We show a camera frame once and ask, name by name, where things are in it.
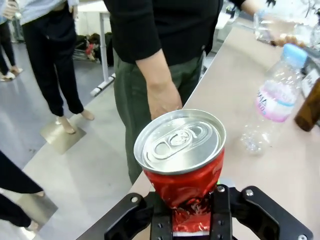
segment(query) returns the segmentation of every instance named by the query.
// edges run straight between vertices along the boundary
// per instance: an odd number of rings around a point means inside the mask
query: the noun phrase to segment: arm
[[[112,31],[126,41],[131,57],[148,86],[171,81],[158,36],[152,0],[104,0],[111,13]]]
[[[264,8],[261,0],[231,0],[231,2],[251,16]]]
[[[69,7],[72,6],[78,6],[79,5],[79,0],[67,0]]]
[[[19,11],[18,3],[15,0],[0,0],[0,15],[11,20]]]

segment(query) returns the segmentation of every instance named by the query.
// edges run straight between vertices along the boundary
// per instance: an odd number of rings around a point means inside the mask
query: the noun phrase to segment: human hand
[[[147,97],[152,120],[168,112],[182,109],[181,97],[172,81],[162,85],[147,85]]]
[[[6,6],[3,10],[2,15],[7,19],[12,20],[16,13],[18,13],[19,11],[18,3],[13,0],[8,0],[5,4]]]
[[[75,20],[78,16],[78,6],[69,6],[69,12],[72,14],[72,17]]]
[[[298,40],[297,36],[294,35],[296,22],[285,21],[276,17],[266,18],[270,21],[268,28],[272,45],[283,47],[285,44],[294,44],[301,48],[306,46],[305,42]]]

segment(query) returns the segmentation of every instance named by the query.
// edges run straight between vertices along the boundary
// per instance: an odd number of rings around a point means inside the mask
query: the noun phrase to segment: clear plastic bottle
[[[301,46],[312,48],[317,22],[306,18],[280,15],[267,10],[260,10],[253,18],[254,34],[257,40],[268,42],[290,38]]]
[[[266,73],[255,98],[253,115],[241,137],[248,152],[263,154],[277,137],[301,92],[301,68],[307,57],[303,49],[286,44],[281,60]]]
[[[318,24],[314,27],[311,33],[311,46],[320,51],[320,10],[317,12]]]

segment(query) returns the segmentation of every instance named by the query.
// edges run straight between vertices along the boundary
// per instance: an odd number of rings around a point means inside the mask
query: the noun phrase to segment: bottle cap
[[[294,44],[287,43],[283,47],[282,57],[291,66],[302,69],[305,66],[308,54],[302,48]]]

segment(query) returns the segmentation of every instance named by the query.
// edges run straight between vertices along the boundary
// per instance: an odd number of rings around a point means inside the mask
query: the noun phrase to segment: brown bottle
[[[320,120],[320,78],[315,82],[294,120],[306,132],[310,132]]]

